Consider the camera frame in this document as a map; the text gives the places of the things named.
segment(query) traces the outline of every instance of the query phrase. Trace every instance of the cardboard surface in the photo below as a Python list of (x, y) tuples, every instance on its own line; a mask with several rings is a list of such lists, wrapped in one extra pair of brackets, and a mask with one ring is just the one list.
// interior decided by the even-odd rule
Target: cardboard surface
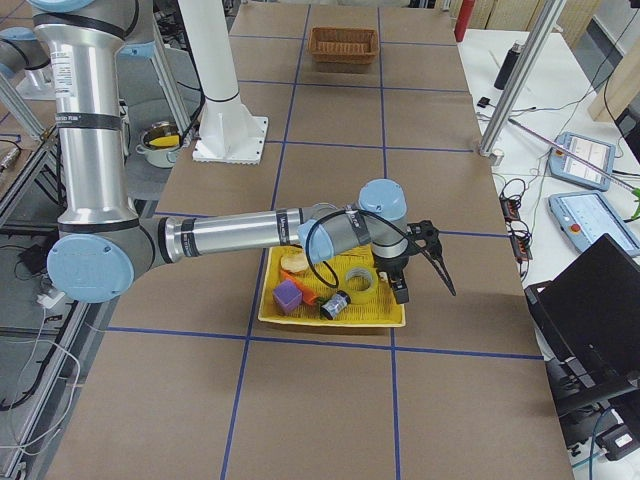
[(412, 222), (428, 219), (440, 230), (506, 233), (491, 168), (484, 157), (391, 150), (387, 152), (387, 175), (402, 185)]
[(275, 206), (309, 207), (322, 202), (344, 206), (358, 200), (367, 182), (382, 176), (382, 149), (288, 145)]
[(394, 478), (387, 352), (254, 343), (249, 356), (228, 479)]
[(281, 148), (266, 145), (259, 165), (194, 162), (192, 150), (183, 150), (156, 211), (215, 216), (269, 210)]
[(455, 45), (449, 12), (440, 9), (380, 9), (380, 37), (385, 42)]
[(397, 362), (403, 479), (573, 479), (542, 362)]
[(232, 37), (230, 41), (238, 80), (295, 80), (300, 40)]
[(249, 2), (240, 5), (231, 28), (231, 36), (304, 36), (307, 5), (283, 5), (280, 3)]
[(385, 44), (382, 63), (388, 88), (468, 91), (458, 49), (452, 46)]
[(480, 139), (471, 95), (456, 92), (384, 92), (387, 146), (473, 151)]
[(539, 355), (511, 246), (506, 239), (442, 235), (455, 297), (429, 263), (405, 269), (407, 325), (396, 345), (415, 348)]
[(213, 478), (243, 342), (111, 332), (47, 480)]
[(147, 272), (120, 298), (111, 326), (244, 335), (260, 256), (221, 253)]
[(269, 117), (267, 141), (284, 139), (292, 85), (240, 82), (240, 97), (252, 115)]
[(382, 146), (380, 91), (299, 85), (288, 140)]
[[(414, 90), (305, 63), (305, 24), (378, 21), (378, 75)], [(455, 230), (442, 242), (458, 296), (416, 257), (403, 329), (293, 328), (256, 318), (259, 251), (152, 271), (122, 298), (111, 325), (127, 332), (107, 334), (47, 478), (572, 478), (490, 172), (470, 153), (479, 131), (455, 50), (425, 78), (410, 73), (428, 70), (420, 55), (385, 70), (385, 55), (415, 57), (385, 42), (455, 44), (448, 15), (248, 4), (233, 33), (239, 71), (256, 77), (243, 101), (274, 116), (270, 143), (257, 166), (185, 152), (158, 211), (341, 205), (386, 175), (405, 185), (410, 220)], [(292, 39), (289, 58), (272, 52), (280, 67), (258, 68), (255, 52)], [(443, 85), (464, 91), (424, 90)]]

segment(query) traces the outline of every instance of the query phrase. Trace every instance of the metal pole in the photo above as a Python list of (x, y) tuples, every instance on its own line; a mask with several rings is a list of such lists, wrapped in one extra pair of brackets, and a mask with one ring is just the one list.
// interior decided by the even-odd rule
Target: metal pole
[(567, 0), (547, 0), (540, 12), (538, 20), (529, 34), (524, 50), (516, 63), (513, 73), (502, 92), (502, 96), (496, 105), (495, 112), (491, 117), (491, 121), (487, 125), (487, 129), (482, 136), (478, 151), (480, 155), (490, 156), (493, 147), (498, 139), (498, 135), (504, 128), (507, 118), (511, 114), (514, 103), (518, 99), (522, 88), (525, 85), (533, 66), (542, 52), (544, 45), (553, 30), (562, 9)]
[(185, 132), (186, 135), (189, 133), (186, 132), (186, 129), (189, 128), (191, 120), (187, 113), (187, 107), (185, 106), (184, 101), (180, 96), (180, 92), (178, 91), (176, 79), (169, 67), (169, 61), (167, 60), (167, 56), (164, 52), (164, 42), (162, 41), (162, 36), (160, 35), (158, 24), (155, 19), (153, 20), (153, 36), (155, 39), (155, 45), (153, 48), (151, 63), (153, 63), (153, 68), (156, 70), (156, 75), (158, 75), (160, 86), (167, 98), (167, 103), (169, 103), (169, 108), (171, 109), (173, 118), (176, 120), (176, 125), (180, 132)]
[(11, 85), (4, 75), (0, 75), (0, 101), (20, 123), (34, 140), (41, 140), (44, 134), (44, 127), (38, 117), (34, 115), (29, 106), (22, 100), (20, 94)]

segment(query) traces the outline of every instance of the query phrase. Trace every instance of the black bottle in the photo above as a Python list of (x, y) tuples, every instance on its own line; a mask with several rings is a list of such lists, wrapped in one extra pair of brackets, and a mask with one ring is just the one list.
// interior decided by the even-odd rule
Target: black bottle
[(493, 86), (498, 90), (503, 90), (504, 86), (507, 84), (507, 80), (509, 80), (509, 76), (511, 76), (511, 72), (513, 72), (513, 67), (516, 65), (516, 61), (518, 60), (522, 49), (523, 45), (516, 42), (507, 52), (507, 56), (504, 57), (504, 62), (502, 62), (502, 67), (498, 72), (498, 77), (493, 84)]

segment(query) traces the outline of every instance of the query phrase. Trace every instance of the robotic arm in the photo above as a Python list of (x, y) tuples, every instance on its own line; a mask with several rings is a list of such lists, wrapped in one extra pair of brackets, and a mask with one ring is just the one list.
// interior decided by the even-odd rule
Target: robotic arm
[(0, 73), (11, 80), (26, 70), (34, 85), (44, 88), (51, 82), (49, 56), (31, 30), (11, 27), (0, 31)]
[(151, 268), (182, 257), (300, 243), (317, 263), (371, 243), (398, 303), (408, 301), (402, 271), (417, 253), (454, 293), (438, 231), (430, 222), (407, 225), (404, 194), (391, 180), (369, 182), (357, 205), (345, 210), (322, 204), (207, 219), (139, 219), (126, 196), (115, 56), (133, 36), (138, 44), (153, 38), (151, 0), (121, 1), (118, 8), (109, 0), (29, 2), (36, 33), (51, 51), (65, 166), (68, 208), (47, 262), (58, 289), (103, 302)]

